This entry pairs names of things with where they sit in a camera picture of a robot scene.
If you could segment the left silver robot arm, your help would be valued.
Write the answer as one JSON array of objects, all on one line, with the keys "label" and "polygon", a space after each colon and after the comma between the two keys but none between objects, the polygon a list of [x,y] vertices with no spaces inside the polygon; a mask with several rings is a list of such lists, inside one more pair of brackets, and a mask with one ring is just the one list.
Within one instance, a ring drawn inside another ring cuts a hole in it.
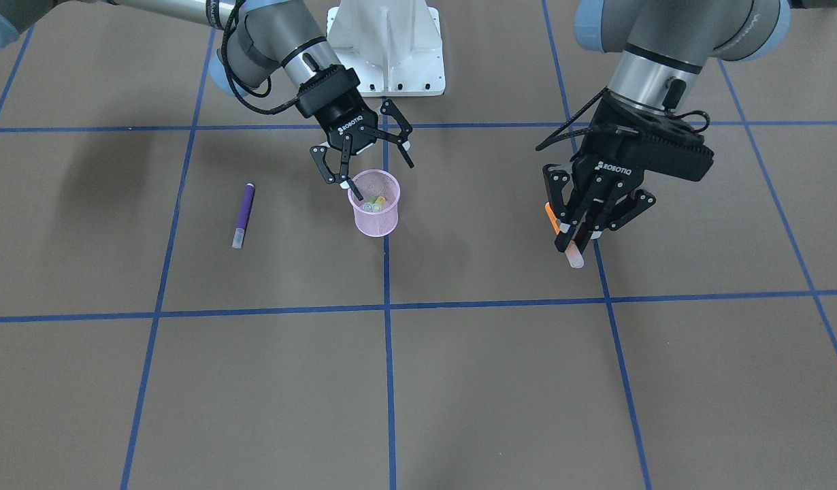
[{"label": "left silver robot arm", "polygon": [[617,231],[655,204],[643,186],[653,172],[699,181],[714,152],[704,128],[680,106],[708,59],[742,61],[771,52],[791,24],[787,1],[581,1],[574,18],[583,49],[616,52],[611,80],[587,102],[589,125],[571,131],[580,109],[537,146],[579,137],[564,164],[547,164],[546,213],[555,247],[574,269],[590,241]]}]

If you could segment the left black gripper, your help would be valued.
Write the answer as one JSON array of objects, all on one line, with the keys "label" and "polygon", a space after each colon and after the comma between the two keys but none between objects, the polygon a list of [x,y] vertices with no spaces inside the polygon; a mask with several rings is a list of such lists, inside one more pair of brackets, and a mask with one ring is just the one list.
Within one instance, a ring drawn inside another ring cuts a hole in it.
[{"label": "left black gripper", "polygon": [[[604,88],[537,146],[542,151],[571,137],[581,137],[571,158],[542,168],[547,201],[570,226],[566,240],[585,249],[605,230],[618,231],[656,204],[639,187],[646,171],[700,181],[714,164],[714,152],[702,132],[681,117],[653,114],[630,105]],[[612,176],[623,182],[606,182]]]}]

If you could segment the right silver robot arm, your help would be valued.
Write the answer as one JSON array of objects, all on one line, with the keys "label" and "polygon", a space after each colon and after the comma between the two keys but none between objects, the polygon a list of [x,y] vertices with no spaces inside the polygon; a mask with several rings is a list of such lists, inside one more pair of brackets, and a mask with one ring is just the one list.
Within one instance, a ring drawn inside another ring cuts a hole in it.
[{"label": "right silver robot arm", "polygon": [[98,1],[101,8],[126,13],[108,19],[102,34],[126,41],[137,52],[110,58],[116,41],[109,41],[88,61],[70,64],[52,75],[57,88],[79,84],[95,95],[105,88],[129,83],[129,69],[149,83],[176,79],[182,57],[199,40],[200,30],[220,31],[220,48],[212,55],[209,72],[214,83],[245,108],[273,116],[290,108],[318,121],[326,142],[312,148],[323,180],[357,191],[347,173],[350,158],[378,140],[399,148],[407,165],[412,125],[394,103],[385,102],[382,114],[393,117],[399,133],[378,127],[377,112],[359,93],[355,69],[338,58],[328,37],[303,1]]}]

